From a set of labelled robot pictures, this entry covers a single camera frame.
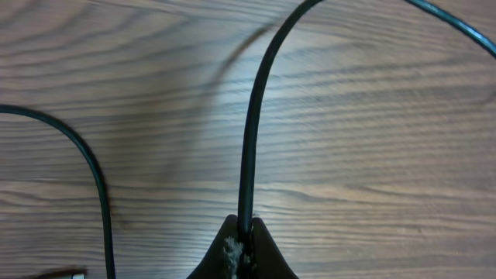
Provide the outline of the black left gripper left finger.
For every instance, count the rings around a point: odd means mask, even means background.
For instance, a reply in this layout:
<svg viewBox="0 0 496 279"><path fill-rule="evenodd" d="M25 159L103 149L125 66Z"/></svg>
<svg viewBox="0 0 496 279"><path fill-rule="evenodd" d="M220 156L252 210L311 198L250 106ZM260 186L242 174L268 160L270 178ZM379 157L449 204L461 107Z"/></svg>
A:
<svg viewBox="0 0 496 279"><path fill-rule="evenodd" d="M228 215L188 279L237 279L242 254L243 244L238 240L237 217Z"/></svg>

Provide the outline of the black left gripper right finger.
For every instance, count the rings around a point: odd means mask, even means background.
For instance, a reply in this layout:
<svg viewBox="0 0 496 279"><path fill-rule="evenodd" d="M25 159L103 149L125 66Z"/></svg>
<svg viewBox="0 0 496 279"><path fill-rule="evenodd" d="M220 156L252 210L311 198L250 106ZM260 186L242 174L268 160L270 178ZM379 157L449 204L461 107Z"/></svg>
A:
<svg viewBox="0 0 496 279"><path fill-rule="evenodd" d="M261 218L253 218L251 240L253 264L249 278L298 279Z"/></svg>

